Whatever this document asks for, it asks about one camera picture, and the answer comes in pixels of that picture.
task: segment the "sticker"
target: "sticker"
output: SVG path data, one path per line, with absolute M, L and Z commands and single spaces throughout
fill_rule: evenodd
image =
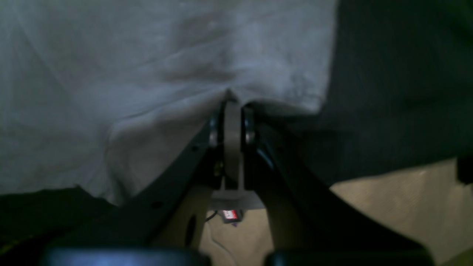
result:
M 223 215 L 226 219 L 238 219 L 237 213 L 234 210 L 223 211 Z

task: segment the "black fabric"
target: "black fabric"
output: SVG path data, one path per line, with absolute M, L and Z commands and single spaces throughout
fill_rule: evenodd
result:
M 456 160 L 456 178 L 465 185 L 473 183 L 473 156 Z
M 288 122 L 325 183 L 473 151 L 473 3 L 342 0 L 330 91 Z
M 66 232 L 114 208 L 81 188 L 0 196 L 0 256 L 21 242 Z

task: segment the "white fabric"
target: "white fabric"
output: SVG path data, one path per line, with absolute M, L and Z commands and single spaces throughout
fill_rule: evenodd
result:
M 335 13 L 325 0 L 0 0 L 0 194 L 80 186 L 120 204 L 228 92 L 316 113 Z

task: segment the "floor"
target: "floor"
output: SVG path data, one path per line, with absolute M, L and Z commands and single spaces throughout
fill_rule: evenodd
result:
M 473 193 L 456 181 L 454 160 L 342 182 L 332 190 L 377 222 L 424 244 L 437 264 L 473 247 Z M 265 210 L 248 211 L 237 227 L 215 217 L 200 245 L 216 266 L 259 266 L 272 249 Z

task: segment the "cable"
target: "cable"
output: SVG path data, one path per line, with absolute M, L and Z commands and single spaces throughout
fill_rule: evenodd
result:
M 233 264 L 235 266 L 238 266 L 238 263 L 237 263 L 237 260 L 235 259 L 235 257 L 230 253 L 230 251 L 228 249 L 226 249 L 222 244 L 220 244 L 218 241 L 216 241 L 213 236 L 212 236 L 212 229 L 211 229 L 211 226 L 210 224 L 208 223 L 205 223 L 205 225 L 207 226 L 207 234 L 209 235 L 209 238 L 210 238 L 210 241 L 217 247 L 219 247 L 221 250 L 223 250 L 224 253 L 226 253 L 230 259 L 232 260 Z
M 215 211 L 214 213 L 212 213 L 212 215 L 209 216 L 209 217 L 207 217 L 207 218 L 205 219 L 205 221 L 208 222 L 208 221 L 212 220 L 212 218 L 215 217 L 215 215 L 217 215 L 217 212 L 218 212 L 218 211 Z

